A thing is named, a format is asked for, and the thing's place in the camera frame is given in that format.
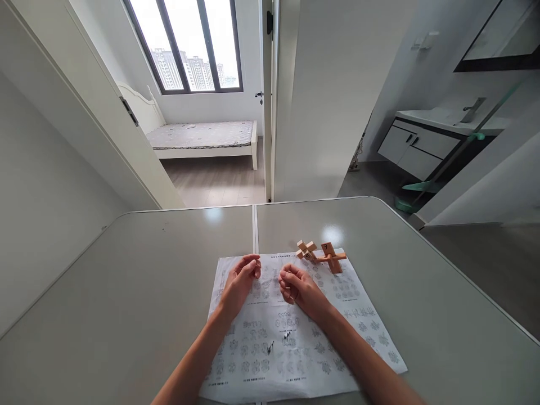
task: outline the left hand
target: left hand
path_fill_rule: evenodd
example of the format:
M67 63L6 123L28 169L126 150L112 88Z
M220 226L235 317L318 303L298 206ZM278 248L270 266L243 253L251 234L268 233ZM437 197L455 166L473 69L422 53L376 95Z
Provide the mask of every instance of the left hand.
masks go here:
M229 272L219 304L231 321L242 309L253 280L260 277L259 258L258 254L245 255Z

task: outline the forearm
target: forearm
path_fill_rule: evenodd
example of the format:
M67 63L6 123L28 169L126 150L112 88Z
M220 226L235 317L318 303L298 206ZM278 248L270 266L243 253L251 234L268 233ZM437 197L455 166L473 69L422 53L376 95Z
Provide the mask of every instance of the forearm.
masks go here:
M424 404L334 307L319 325L374 404Z
M186 355L152 401L152 405L195 403L204 378L231 322L232 319L221 307L214 311Z

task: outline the table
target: table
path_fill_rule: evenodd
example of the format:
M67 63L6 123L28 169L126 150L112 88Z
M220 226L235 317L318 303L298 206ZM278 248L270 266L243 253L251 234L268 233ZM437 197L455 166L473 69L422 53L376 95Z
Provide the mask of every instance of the table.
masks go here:
M0 403L150 403L206 321L217 259L298 239L345 249L428 403L538 403L540 346L372 197L121 216L0 340Z

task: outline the floor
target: floor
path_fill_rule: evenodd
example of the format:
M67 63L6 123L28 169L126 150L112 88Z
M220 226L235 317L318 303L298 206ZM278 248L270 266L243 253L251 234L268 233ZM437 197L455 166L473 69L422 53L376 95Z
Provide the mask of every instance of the floor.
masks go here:
M540 225L425 227L420 233L540 340Z
M338 197L378 197L407 219L394 197L414 198L415 192L401 190L410 182L390 162L359 163L359 171L345 176ZM421 234L540 340L540 225L426 227Z
M258 170L250 156L163 159L161 163L187 208L265 202L263 143L257 143Z
M364 195L377 197L403 218L407 219L410 216L395 208L394 197L399 196L412 201L417 194L401 190L401 187L407 183L416 183L418 180L409 177L389 161L360 162L358 168L358 171L348 172L345 175L338 197Z

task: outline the headboard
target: headboard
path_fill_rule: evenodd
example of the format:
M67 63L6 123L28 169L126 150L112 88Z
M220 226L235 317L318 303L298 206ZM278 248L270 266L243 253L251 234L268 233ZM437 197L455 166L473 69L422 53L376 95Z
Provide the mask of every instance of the headboard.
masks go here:
M139 121L139 126L145 134L166 125L163 114L159 109L158 102L148 87L148 92L152 100L145 99L139 92L133 90L130 86L122 82L116 82L122 96L128 102L129 107Z

